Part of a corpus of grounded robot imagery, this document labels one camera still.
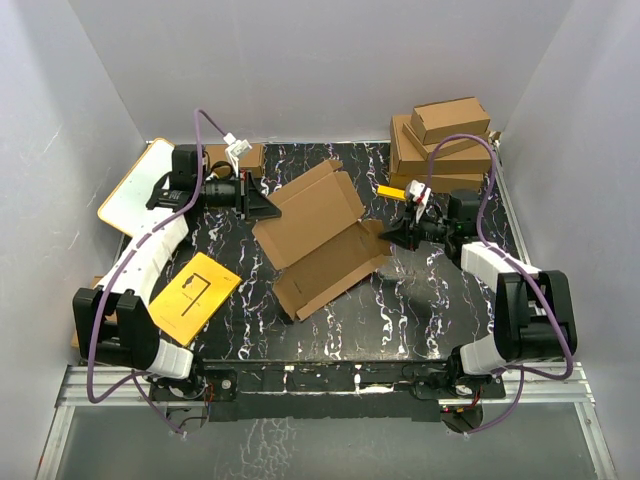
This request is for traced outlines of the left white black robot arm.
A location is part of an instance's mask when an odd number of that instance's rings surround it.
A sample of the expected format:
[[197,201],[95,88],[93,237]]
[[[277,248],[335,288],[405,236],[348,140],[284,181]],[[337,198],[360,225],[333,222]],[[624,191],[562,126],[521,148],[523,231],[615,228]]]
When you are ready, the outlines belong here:
[[150,296],[166,262],[189,232],[185,215],[200,199],[211,208],[230,208],[246,221],[276,219],[280,209],[258,189],[238,162],[249,150],[234,141],[225,150],[231,172],[206,178],[208,156],[202,145],[177,145],[171,167],[157,179],[134,165],[121,185],[134,185],[146,199],[140,228],[116,264],[92,289],[81,288],[72,308],[80,355],[97,363],[131,368],[130,380],[144,375],[194,399],[206,387],[193,353],[163,339],[149,311]]

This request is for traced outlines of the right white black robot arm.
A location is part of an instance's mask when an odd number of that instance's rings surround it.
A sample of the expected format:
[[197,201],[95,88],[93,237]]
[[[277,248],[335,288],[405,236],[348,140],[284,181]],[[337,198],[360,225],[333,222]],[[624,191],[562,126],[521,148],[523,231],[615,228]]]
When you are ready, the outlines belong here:
[[405,205],[380,239],[410,251],[423,241],[439,243],[455,266],[495,295],[492,332],[454,348],[443,367],[412,375],[415,383],[466,397],[480,394],[482,386],[510,369],[560,381],[572,375],[577,333],[568,278],[524,264],[490,243],[482,232],[484,197],[454,190],[447,209],[429,216],[430,190],[420,182],[406,190],[380,186],[376,193]]

